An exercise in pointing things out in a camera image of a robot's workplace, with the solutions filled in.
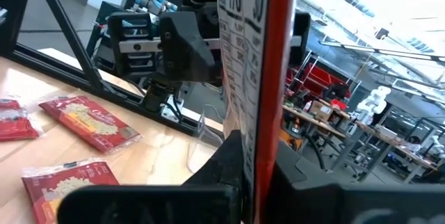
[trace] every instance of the wooden table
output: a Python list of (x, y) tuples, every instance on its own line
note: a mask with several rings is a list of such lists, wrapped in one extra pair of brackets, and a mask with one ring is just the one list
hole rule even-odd
[[(79, 65), (77, 60), (55, 49), (43, 50), (59, 60)], [(104, 79), (123, 88), (136, 89), (112, 75), (101, 72)], [(214, 152), (215, 147), (123, 109), (93, 95), (0, 58), (0, 97), (15, 98), (29, 107), (45, 135), (32, 141), (0, 143), (0, 223), (34, 223), (26, 191), (21, 181), (22, 169), (55, 166), (90, 157), (101, 157), (121, 184), (181, 184)], [(87, 95), (105, 109), (140, 132), (144, 138), (114, 154), (103, 155), (58, 125), (36, 106), (55, 96)], [(183, 112), (198, 119), (200, 114)], [(207, 124), (222, 130), (221, 124), (207, 119)]]
[(347, 119), (347, 120), (350, 119), (350, 116), (349, 116), (348, 113), (346, 113), (345, 111), (343, 111), (343, 110), (341, 110), (341, 109), (338, 109), (338, 108), (336, 108), (336, 107), (332, 107), (332, 106), (331, 106), (331, 103), (326, 102), (325, 100), (322, 100), (322, 99), (318, 99), (318, 101), (321, 102), (322, 104), (324, 104), (324, 105), (330, 107), (332, 110), (335, 111), (335, 113), (338, 113), (341, 117), (343, 117), (343, 118), (345, 118), (345, 119)]
[(437, 167), (432, 162), (415, 155), (413, 152), (407, 150), (406, 148), (402, 148), (402, 146), (396, 146), (395, 148), (401, 151), (407, 157), (411, 158), (415, 165), (409, 175), (403, 180), (404, 184), (409, 184), (414, 176), (420, 175), (423, 171), (423, 168), (437, 170)]
[(328, 124), (326, 124), (326, 123), (324, 123), (324, 122), (322, 122), (320, 120), (314, 119), (314, 117), (311, 114), (309, 114), (309, 113), (306, 113), (304, 111), (297, 111), (297, 110), (292, 109), (292, 108), (290, 108), (290, 107), (288, 107), (286, 105), (283, 105), (283, 109), (288, 111), (288, 112), (290, 112), (290, 113), (292, 113), (292, 114), (294, 114), (295, 116), (299, 117), (302, 120), (306, 120), (307, 122), (309, 122), (311, 124), (314, 124), (314, 125), (316, 125), (318, 127), (321, 127), (321, 128), (323, 128), (325, 130), (328, 130), (329, 132), (335, 134), (336, 136), (338, 136), (340, 138), (345, 138), (346, 137), (345, 134), (341, 133), (340, 131), (337, 131), (335, 128), (329, 126)]

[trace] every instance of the floor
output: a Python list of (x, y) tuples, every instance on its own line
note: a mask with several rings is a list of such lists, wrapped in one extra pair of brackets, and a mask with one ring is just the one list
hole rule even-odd
[[(84, 46), (90, 38), (92, 23), (97, 16), (97, 9), (86, 5), (86, 0), (60, 0), (74, 28), (78, 31), (80, 41)], [(19, 43), (34, 49), (54, 48), (70, 56), (74, 56), (71, 47), (53, 16), (45, 0), (28, 0), (24, 19), (22, 22)], [(186, 100), (185, 107), (201, 113), (205, 109), (206, 117), (217, 122), (222, 122), (224, 117), (224, 104), (220, 100), (220, 95), (213, 90), (209, 90), (201, 84), (196, 84), (191, 91), (190, 97)]]
[[(75, 29), (78, 30), (80, 40), (84, 45), (87, 44), (92, 23), (97, 15), (97, 10), (86, 6), (86, 0), (60, 0), (68, 17), (71, 19)], [(41, 30), (54, 30), (51, 33), (39, 32)], [(58, 23), (51, 13), (45, 0), (29, 0), (26, 8), (24, 21), (22, 24), (22, 33), (19, 35), (19, 42), (32, 47), (34, 49), (54, 48), (66, 54), (73, 56), (72, 50), (68, 41), (65, 39), (63, 33), (57, 32), (60, 30)], [(206, 116), (212, 120), (222, 122), (215, 112), (215, 109), (205, 106), (211, 104), (216, 107), (220, 116), (224, 117), (224, 105), (219, 99), (219, 95), (200, 84), (193, 89), (186, 107), (196, 112), (202, 112), (205, 108)], [(329, 153), (332, 151), (326, 150), (323, 156), (326, 166), (333, 163), (333, 159), (329, 158)], [(310, 148), (305, 148), (304, 156), (309, 160), (317, 163), (315, 152)], [(353, 172), (349, 168), (340, 167), (333, 172), (333, 175), (343, 183), (350, 183), (353, 179)], [(367, 184), (400, 184), (400, 180), (396, 178), (385, 167), (378, 166), (373, 174), (369, 175), (364, 183)]]
[[(334, 150), (326, 146), (323, 151), (322, 157), (325, 162), (325, 167), (329, 168), (334, 162), (335, 158), (330, 158), (329, 155), (335, 153)], [(310, 160), (312, 163), (318, 165), (318, 159), (315, 154), (314, 149), (307, 145), (303, 152), (303, 156)], [(351, 168), (345, 168), (343, 166), (339, 166), (333, 173), (332, 176), (336, 177), (341, 183), (351, 183), (355, 182), (353, 178), (354, 171)], [(393, 174), (390, 170), (385, 168), (382, 164), (376, 166), (373, 172), (364, 180), (366, 184), (401, 184), (402, 179), (397, 175)]]

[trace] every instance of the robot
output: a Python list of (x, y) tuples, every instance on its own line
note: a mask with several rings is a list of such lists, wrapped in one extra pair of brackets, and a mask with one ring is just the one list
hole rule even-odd
[[(371, 91), (371, 94), (362, 100), (357, 109), (351, 114), (353, 122), (359, 120), (366, 125), (372, 123), (374, 114), (382, 113), (387, 102), (385, 101), (386, 96), (391, 93), (391, 89), (385, 86), (379, 86), (377, 89)], [(353, 134), (357, 128), (357, 125), (352, 125), (348, 129), (349, 134)]]
[(427, 148), (427, 152), (432, 154), (438, 154), (440, 159), (445, 159), (445, 146), (439, 142), (439, 137), (437, 135), (431, 136), (425, 142), (423, 142), (424, 147)]

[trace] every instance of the cracker package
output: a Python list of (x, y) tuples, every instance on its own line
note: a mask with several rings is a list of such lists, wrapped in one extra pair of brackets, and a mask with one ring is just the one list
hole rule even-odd
[(113, 152), (140, 134), (86, 96), (60, 98), (39, 104), (51, 117), (102, 152)]
[(38, 138), (43, 134), (26, 109), (13, 99), (0, 99), (0, 141)]
[(108, 165), (100, 159), (46, 168), (25, 168), (22, 181), (37, 224), (56, 224), (58, 206), (75, 189), (91, 185), (119, 185)]

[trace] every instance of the printed label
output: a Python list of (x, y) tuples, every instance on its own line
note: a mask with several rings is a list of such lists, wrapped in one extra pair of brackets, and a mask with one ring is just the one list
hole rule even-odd
[(268, 0), (218, 0), (225, 92), (240, 124), (251, 199), (267, 7)]
[(320, 111), (322, 111), (323, 113), (329, 114), (331, 112), (331, 108), (328, 106), (322, 106)]

